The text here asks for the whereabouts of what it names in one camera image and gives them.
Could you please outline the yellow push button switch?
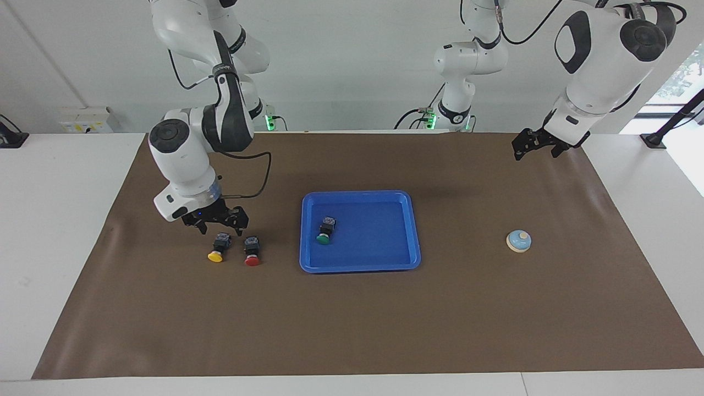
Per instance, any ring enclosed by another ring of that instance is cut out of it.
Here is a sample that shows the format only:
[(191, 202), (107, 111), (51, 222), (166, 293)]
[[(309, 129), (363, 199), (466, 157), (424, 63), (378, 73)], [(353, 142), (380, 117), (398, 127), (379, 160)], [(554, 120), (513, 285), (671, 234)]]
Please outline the yellow push button switch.
[(232, 243), (232, 236), (228, 233), (218, 233), (213, 242), (213, 249), (208, 254), (208, 259), (214, 263), (220, 263), (224, 260), (224, 253), (229, 250)]

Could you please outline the green push button switch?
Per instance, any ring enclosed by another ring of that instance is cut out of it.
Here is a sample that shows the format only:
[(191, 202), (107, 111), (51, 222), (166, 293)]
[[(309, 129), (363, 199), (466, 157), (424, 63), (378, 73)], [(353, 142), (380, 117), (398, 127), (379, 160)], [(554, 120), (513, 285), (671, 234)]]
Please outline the green push button switch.
[(337, 225), (337, 219), (325, 216), (320, 223), (319, 233), (315, 240), (320, 245), (329, 245), (332, 240), (332, 235)]

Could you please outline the blue desk bell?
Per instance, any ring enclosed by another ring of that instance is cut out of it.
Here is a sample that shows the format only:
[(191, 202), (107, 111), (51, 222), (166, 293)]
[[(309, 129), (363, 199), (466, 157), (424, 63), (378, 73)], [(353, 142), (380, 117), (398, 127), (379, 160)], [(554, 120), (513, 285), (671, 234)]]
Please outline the blue desk bell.
[(525, 230), (514, 230), (506, 236), (506, 244), (510, 250), (523, 253), (531, 248), (531, 235)]

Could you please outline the blue plastic tray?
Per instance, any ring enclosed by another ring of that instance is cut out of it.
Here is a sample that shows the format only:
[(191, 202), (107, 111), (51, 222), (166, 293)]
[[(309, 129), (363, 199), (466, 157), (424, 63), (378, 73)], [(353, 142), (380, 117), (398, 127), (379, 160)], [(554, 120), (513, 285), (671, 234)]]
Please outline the blue plastic tray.
[[(337, 219), (329, 245), (315, 238)], [(314, 191), (302, 199), (299, 262), (311, 274), (407, 271), (421, 252), (410, 196), (402, 190)]]

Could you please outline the brown table mat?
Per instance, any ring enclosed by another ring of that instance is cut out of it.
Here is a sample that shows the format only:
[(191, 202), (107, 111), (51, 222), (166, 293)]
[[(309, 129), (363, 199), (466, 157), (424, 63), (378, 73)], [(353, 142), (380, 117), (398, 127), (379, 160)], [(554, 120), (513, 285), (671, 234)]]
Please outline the brown table mat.
[[(146, 140), (33, 373), (123, 376), (661, 370), (701, 353), (583, 150), (515, 161), (510, 134), (264, 134), (266, 191), (240, 241), (166, 222)], [(312, 191), (403, 190), (421, 263), (308, 274)], [(510, 250), (525, 230), (531, 248)]]

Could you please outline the black stand base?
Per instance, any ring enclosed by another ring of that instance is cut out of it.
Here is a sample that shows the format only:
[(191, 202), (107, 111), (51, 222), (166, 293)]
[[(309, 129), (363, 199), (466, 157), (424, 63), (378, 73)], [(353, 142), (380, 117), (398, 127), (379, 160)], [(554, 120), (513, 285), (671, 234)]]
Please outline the black stand base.
[(23, 132), (10, 118), (0, 113), (0, 149), (19, 149), (29, 133)]

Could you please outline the white wall socket box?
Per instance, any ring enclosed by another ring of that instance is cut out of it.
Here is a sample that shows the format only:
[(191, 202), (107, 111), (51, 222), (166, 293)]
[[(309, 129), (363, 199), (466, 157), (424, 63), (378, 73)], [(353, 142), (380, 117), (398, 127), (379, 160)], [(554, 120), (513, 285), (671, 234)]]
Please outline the white wall socket box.
[(108, 107), (71, 108), (59, 110), (59, 125), (64, 133), (115, 133), (119, 125)]

